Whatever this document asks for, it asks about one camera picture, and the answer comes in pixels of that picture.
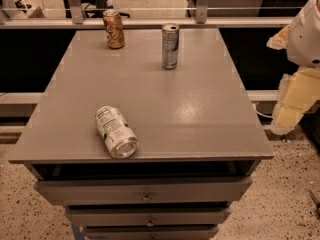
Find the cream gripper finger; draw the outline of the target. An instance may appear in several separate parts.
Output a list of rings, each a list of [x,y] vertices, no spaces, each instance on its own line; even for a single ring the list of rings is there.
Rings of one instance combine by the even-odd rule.
[[[270,37],[266,46],[271,49],[281,50],[287,48],[289,26],[283,27],[277,34]]]
[[[288,134],[319,99],[319,68],[299,67],[293,75],[284,74],[272,113],[271,131],[277,135]]]

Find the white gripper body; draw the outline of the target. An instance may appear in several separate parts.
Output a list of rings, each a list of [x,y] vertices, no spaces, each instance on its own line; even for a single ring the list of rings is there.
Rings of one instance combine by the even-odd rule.
[[[291,22],[287,58],[299,66],[320,66],[319,0],[309,0]]]

